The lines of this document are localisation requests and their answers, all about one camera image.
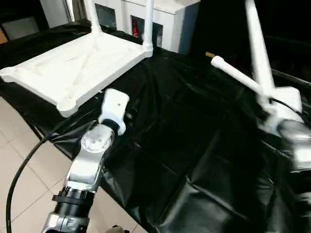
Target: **white floor tile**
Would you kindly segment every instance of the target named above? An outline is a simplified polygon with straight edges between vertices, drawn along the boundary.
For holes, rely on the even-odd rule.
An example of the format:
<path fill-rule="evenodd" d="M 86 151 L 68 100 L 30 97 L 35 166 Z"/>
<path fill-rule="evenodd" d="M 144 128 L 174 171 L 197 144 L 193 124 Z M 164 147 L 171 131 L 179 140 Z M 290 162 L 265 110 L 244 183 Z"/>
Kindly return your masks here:
<path fill-rule="evenodd" d="M 63 180 L 52 188 L 54 194 L 63 187 Z M 132 232 L 137 223 L 102 188 L 96 193 L 90 214 L 88 232 L 104 233 L 114 225 L 122 226 Z"/>
<path fill-rule="evenodd" d="M 3 147 L 8 143 L 6 137 L 0 132 L 0 147 Z"/>
<path fill-rule="evenodd" d="M 38 142 L 36 135 L 29 132 L 14 139 L 11 144 L 24 158 Z M 70 159 L 50 142 L 43 144 L 29 161 L 29 166 L 49 188 L 67 174 L 70 165 Z"/>
<path fill-rule="evenodd" d="M 138 225 L 133 231 L 133 233 L 148 233 L 148 232 L 146 232 L 145 229 L 143 229 L 140 225 Z"/>
<path fill-rule="evenodd" d="M 12 223 L 13 233 L 41 233 L 49 212 L 55 208 L 48 191 Z"/>
<path fill-rule="evenodd" d="M 22 163 L 22 158 L 10 144 L 0 148 L 0 224 L 5 226 L 5 204 L 9 187 L 17 169 Z M 32 205 L 46 191 L 47 187 L 36 174 L 27 166 L 25 167 L 13 194 L 12 220 Z"/>
<path fill-rule="evenodd" d="M 4 136 L 12 141 L 30 130 L 18 112 L 0 97 L 0 131 Z"/>

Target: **wrinkled black sheet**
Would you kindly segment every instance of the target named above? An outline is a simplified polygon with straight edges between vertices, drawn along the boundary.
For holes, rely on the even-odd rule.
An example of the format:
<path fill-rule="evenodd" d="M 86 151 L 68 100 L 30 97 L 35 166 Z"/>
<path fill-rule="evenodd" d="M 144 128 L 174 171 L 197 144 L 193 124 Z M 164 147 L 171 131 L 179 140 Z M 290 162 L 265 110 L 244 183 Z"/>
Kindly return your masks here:
<path fill-rule="evenodd" d="M 87 23 L 71 23 L 3 44 L 0 68 L 88 32 Z M 156 49 L 109 86 L 130 102 L 127 131 L 105 162 L 102 187 L 148 232 L 299 232 L 291 159 L 278 138 L 258 130 L 255 95 L 209 62 Z M 63 120 L 15 83 L 2 82 L 0 94 L 43 133 Z M 102 100 L 90 99 L 53 135 L 70 159 Z"/>

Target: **table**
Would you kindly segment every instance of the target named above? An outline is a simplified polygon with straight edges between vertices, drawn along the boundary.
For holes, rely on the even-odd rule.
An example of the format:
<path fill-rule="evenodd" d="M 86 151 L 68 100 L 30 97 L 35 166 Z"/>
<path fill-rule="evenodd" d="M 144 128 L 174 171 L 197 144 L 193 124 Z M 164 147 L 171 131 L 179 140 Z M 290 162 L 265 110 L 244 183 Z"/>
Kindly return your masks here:
<path fill-rule="evenodd" d="M 0 68 L 89 31 L 81 21 L 2 44 Z M 127 131 L 105 161 L 102 187 L 151 233 L 297 232 L 290 160 L 277 149 L 278 138 L 258 131 L 253 93 L 208 61 L 156 48 L 109 86 L 130 102 Z M 0 95 L 43 134 L 63 120 L 15 83 L 0 82 Z M 102 94 L 90 99 L 53 135 L 68 158 L 77 155 L 102 100 Z"/>

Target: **white frame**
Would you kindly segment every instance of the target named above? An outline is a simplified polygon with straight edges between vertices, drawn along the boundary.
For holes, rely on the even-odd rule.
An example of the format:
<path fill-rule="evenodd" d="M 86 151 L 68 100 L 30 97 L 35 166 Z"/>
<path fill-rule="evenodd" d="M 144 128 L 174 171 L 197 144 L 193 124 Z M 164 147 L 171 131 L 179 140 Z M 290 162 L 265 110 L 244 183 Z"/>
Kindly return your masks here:
<path fill-rule="evenodd" d="M 153 3 L 147 0 L 142 46 L 103 33 L 94 0 L 85 0 L 91 33 L 15 67 L 6 67 L 0 75 L 5 82 L 18 83 L 69 117 L 100 90 L 153 55 Z"/>

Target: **white rod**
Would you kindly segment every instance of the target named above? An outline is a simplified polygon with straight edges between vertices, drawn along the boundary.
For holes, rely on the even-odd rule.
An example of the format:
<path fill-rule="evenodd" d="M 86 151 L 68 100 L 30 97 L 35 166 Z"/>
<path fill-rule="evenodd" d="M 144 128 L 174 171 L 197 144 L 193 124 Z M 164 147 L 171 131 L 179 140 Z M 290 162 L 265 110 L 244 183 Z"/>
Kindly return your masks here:
<path fill-rule="evenodd" d="M 262 95 L 262 88 L 257 82 L 255 82 L 239 70 L 235 69 L 232 65 L 225 62 L 222 57 L 215 56 L 210 63 L 214 67 L 221 69 L 223 72 L 227 73 L 251 90 L 255 91 L 258 95 Z"/>
<path fill-rule="evenodd" d="M 94 0 L 84 0 L 84 5 L 86 7 L 87 18 L 91 21 L 91 29 L 93 33 L 100 33 L 102 31 L 99 25 L 98 16 L 96 12 Z"/>
<path fill-rule="evenodd" d="M 145 17 L 145 29 L 144 29 L 144 42 L 143 46 L 152 56 L 153 44 L 152 44 L 152 28 L 153 28 L 153 14 L 154 13 L 154 0 L 146 0 L 146 17 Z"/>
<path fill-rule="evenodd" d="M 254 0 L 246 0 L 245 7 L 255 79 L 263 93 L 259 100 L 267 103 L 275 90 L 267 49 Z"/>

